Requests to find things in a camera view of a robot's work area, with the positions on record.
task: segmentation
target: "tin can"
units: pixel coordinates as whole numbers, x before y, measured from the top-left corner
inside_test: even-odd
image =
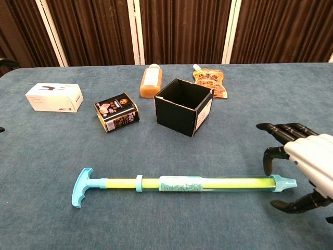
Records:
[[[133,100],[122,93],[110,99],[94,104],[100,123],[106,132],[138,121],[139,110]]]

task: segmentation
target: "robotic hand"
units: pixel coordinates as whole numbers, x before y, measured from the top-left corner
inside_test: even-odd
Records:
[[[318,135],[299,123],[261,123],[257,124],[257,128],[267,131],[284,144],[266,149],[263,157],[265,174],[272,174],[273,159],[289,159],[315,187],[313,193],[293,203],[271,201],[273,207],[289,214],[299,214],[333,202],[333,136]],[[326,220],[333,223],[333,216]]]

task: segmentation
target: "white wall strip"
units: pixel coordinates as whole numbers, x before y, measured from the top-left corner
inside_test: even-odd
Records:
[[[134,63],[135,63],[135,65],[140,65],[140,54],[139,54],[139,46],[138,46],[138,42],[137,42],[135,12],[134,12],[134,2],[133,2],[133,0],[127,0],[127,8],[129,9],[129,19],[130,19],[130,27],[131,27]]]
[[[67,59],[65,56],[65,53],[63,52],[62,45],[58,36],[58,32],[56,30],[56,27],[53,23],[53,19],[51,16],[51,13],[48,9],[46,0],[36,0],[38,10],[40,11],[40,14],[42,16],[48,37],[51,40],[52,47],[54,49],[54,52],[57,56],[59,65],[62,67],[68,66]]]
[[[145,53],[144,53],[144,39],[142,36],[140,0],[134,0],[134,7],[135,7],[135,15],[136,15],[137,37],[139,40],[140,64],[144,65],[145,64]]]
[[[232,0],[221,64],[229,64],[233,52],[241,0]]]
[[[333,53],[332,53],[331,57],[329,58],[328,62],[333,63]]]

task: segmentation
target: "brown curtain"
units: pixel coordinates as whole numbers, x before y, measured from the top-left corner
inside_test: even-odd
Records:
[[[0,0],[0,57],[21,67],[59,66],[37,4],[32,0]],[[0,68],[0,76],[10,68]]]
[[[333,0],[242,0],[230,63],[328,62]]]
[[[47,0],[70,66],[134,64],[126,0]]]
[[[231,0],[140,0],[146,64],[220,64]]]

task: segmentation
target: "robot finger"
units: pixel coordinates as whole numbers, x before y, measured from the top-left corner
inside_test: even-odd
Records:
[[[327,217],[327,218],[326,218],[326,221],[327,221],[328,223],[333,224],[333,216]]]
[[[285,145],[287,142],[292,142],[298,138],[270,123],[260,123],[260,124],[257,124],[256,127],[260,130],[267,131],[269,134],[271,134],[277,141],[281,142],[283,145]]]
[[[282,129],[286,133],[291,134],[292,136],[294,136],[296,138],[305,138],[305,137],[307,137],[306,134],[303,134],[301,131],[299,131],[297,129],[294,129],[293,127],[291,127],[287,124],[277,124],[275,126],[278,127],[279,129]]]
[[[330,198],[325,198],[319,192],[307,194],[295,202],[271,201],[271,205],[288,214],[300,214],[317,207],[326,207],[331,203]]]
[[[292,127],[295,130],[298,130],[302,134],[305,134],[306,136],[309,136],[309,135],[318,135],[313,130],[311,130],[308,127],[306,127],[306,126],[304,126],[302,124],[299,124],[299,123],[288,123],[287,125],[290,126],[290,127]]]
[[[289,155],[282,147],[269,147],[266,149],[263,157],[264,171],[267,176],[273,172],[273,159],[289,159]]]

